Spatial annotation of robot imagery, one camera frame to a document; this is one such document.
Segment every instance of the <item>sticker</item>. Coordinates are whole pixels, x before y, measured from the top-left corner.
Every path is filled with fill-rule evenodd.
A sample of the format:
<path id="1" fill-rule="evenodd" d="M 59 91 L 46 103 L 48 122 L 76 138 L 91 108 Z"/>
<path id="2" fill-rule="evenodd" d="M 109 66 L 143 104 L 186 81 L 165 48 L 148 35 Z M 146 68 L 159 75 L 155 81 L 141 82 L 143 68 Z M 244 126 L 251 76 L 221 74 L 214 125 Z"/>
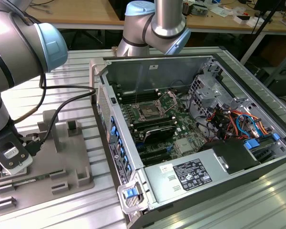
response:
<path id="1" fill-rule="evenodd" d="M 149 70 L 158 69 L 158 65 L 150 65 Z"/>
<path id="2" fill-rule="evenodd" d="M 182 188 L 190 191 L 196 187 L 212 182 L 200 159 L 185 162 L 173 167 Z"/>
<path id="3" fill-rule="evenodd" d="M 164 166 L 159 166 L 160 170 L 162 173 L 167 173 L 173 170 L 173 165 L 172 164 L 167 164 Z"/>

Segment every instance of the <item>table leg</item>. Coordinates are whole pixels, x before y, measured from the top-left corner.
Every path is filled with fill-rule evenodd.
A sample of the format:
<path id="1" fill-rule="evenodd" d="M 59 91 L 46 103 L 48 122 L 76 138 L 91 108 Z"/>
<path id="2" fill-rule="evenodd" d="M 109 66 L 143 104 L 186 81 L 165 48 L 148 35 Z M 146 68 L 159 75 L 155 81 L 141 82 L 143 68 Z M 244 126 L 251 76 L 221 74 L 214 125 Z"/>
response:
<path id="1" fill-rule="evenodd" d="M 258 37 L 254 40 L 254 42 L 251 44 L 250 48 L 247 50 L 247 52 L 245 53 L 245 55 L 242 57 L 242 59 L 240 60 L 240 63 L 245 64 L 247 62 L 247 60 L 249 59 L 249 57 L 252 55 L 252 53 L 254 52 L 254 50 L 258 47 L 258 45 L 260 44 L 260 42 L 262 41 L 262 39 L 265 37 L 265 33 L 261 32 Z"/>

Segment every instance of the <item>power cable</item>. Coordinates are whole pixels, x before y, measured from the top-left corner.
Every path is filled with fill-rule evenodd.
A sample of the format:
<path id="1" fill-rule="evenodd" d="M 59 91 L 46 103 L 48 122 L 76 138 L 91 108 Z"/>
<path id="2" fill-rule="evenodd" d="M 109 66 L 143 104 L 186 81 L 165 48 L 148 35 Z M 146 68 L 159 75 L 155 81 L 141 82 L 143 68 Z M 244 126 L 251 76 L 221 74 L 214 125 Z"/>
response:
<path id="1" fill-rule="evenodd" d="M 42 6 L 42 5 L 48 4 L 48 3 L 53 2 L 53 1 L 55 1 L 55 0 L 47 1 L 47 2 L 44 2 L 44 3 L 34 3 L 34 2 L 32 2 L 30 4 L 30 6 Z"/>
<path id="2" fill-rule="evenodd" d="M 34 56 L 36 62 L 37 62 L 37 65 L 40 69 L 40 72 L 41 72 L 41 77 L 40 77 L 40 81 L 39 81 L 39 87 L 41 89 L 43 89 L 43 93 L 42 93 L 42 96 L 41 96 L 41 100 L 39 101 L 39 103 L 36 105 L 36 107 L 34 107 L 32 110 L 30 110 L 29 112 L 27 112 L 26 114 L 24 114 L 23 116 L 21 116 L 20 118 L 14 120 L 14 123 L 19 123 L 21 121 L 23 121 L 24 119 L 26 119 L 27 117 L 29 117 L 30 115 L 32 115 L 33 113 L 35 113 L 38 108 L 42 105 L 43 101 L 44 101 L 44 98 L 45 98 L 45 95 L 46 95 L 46 90 L 47 89 L 56 89 L 56 88 L 82 88 L 82 89 L 88 89 L 88 90 L 91 90 L 89 93 L 85 93 L 85 94 L 82 94 L 82 95 L 78 95 L 76 97 L 73 97 L 71 99 L 68 99 L 67 101 L 63 102 L 59 107 L 58 109 L 55 111 L 52 119 L 51 119 L 51 122 L 50 122 L 50 125 L 49 125 L 49 128 L 48 128 L 48 131 L 45 135 L 45 137 L 43 139 L 41 139 L 41 143 L 44 143 L 47 138 L 49 137 L 50 135 L 50 132 L 52 130 L 52 127 L 54 125 L 54 122 L 55 122 L 55 119 L 56 117 L 58 116 L 58 113 L 61 111 L 61 109 L 75 101 L 75 100 L 78 100 L 78 99 L 81 99 L 81 98 L 84 98 L 84 97 L 87 97 L 87 96 L 91 96 L 93 95 L 96 90 L 93 88 L 93 87 L 88 87 L 88 86 L 80 86 L 80 85 L 58 85 L 58 86 L 47 86 L 46 84 L 46 76 L 45 76 L 45 73 L 44 73 L 44 70 L 43 70 L 43 67 L 42 67 L 42 63 L 38 57 L 38 55 L 36 54 L 36 52 L 34 51 L 33 47 L 31 46 L 31 44 L 29 43 L 29 41 L 26 39 L 26 37 L 24 36 L 24 34 L 22 33 L 22 31 L 20 30 L 20 28 L 18 27 L 17 23 L 15 22 L 14 20 L 14 17 L 13 16 L 17 16 L 16 13 L 14 12 L 9 12 L 8 14 L 8 17 L 11 21 L 11 23 L 13 24 L 13 27 L 15 28 L 17 34 L 20 36 L 20 38 L 22 39 L 22 41 L 25 43 L 25 45 L 27 46 L 27 48 L 29 49 L 29 51 L 32 53 L 32 55 Z"/>

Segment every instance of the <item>metal worktable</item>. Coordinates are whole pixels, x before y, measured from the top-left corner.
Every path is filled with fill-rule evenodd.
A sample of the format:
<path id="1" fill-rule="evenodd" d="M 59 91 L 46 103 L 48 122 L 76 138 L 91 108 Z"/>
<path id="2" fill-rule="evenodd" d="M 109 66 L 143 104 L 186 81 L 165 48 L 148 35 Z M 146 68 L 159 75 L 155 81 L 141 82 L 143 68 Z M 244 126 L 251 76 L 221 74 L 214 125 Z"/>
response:
<path id="1" fill-rule="evenodd" d="M 217 53 L 230 67 L 237 61 L 218 47 L 189 48 L 189 52 Z M 89 85 L 89 60 L 96 56 L 111 56 L 110 50 L 72 51 L 66 64 L 47 74 L 48 85 Z M 286 122 L 286 107 L 273 95 L 257 87 L 246 69 L 234 69 L 264 101 Z M 34 107 L 42 90 L 39 77 L 2 94 L 12 118 Z M 56 109 L 63 101 L 84 91 L 81 89 L 48 90 L 44 104 L 37 113 L 17 124 L 19 131 L 37 127 L 42 111 Z M 60 123 L 77 118 L 82 124 L 87 153 L 95 187 L 67 197 L 26 208 L 0 217 L 2 228 L 126 228 L 126 220 L 116 195 L 102 142 L 88 98 L 67 105 L 59 113 Z M 186 209 L 150 228 L 286 228 L 286 164 L 259 180 Z"/>

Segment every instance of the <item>motherboard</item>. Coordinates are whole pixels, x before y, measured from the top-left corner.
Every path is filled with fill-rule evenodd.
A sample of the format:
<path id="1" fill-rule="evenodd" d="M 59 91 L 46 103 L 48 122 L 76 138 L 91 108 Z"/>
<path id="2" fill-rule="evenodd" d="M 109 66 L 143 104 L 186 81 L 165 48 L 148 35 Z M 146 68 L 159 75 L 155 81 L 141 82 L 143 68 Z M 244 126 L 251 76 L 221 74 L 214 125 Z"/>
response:
<path id="1" fill-rule="evenodd" d="M 145 166 L 196 153 L 207 142 L 208 133 L 201 132 L 176 91 L 156 89 L 117 97 Z"/>

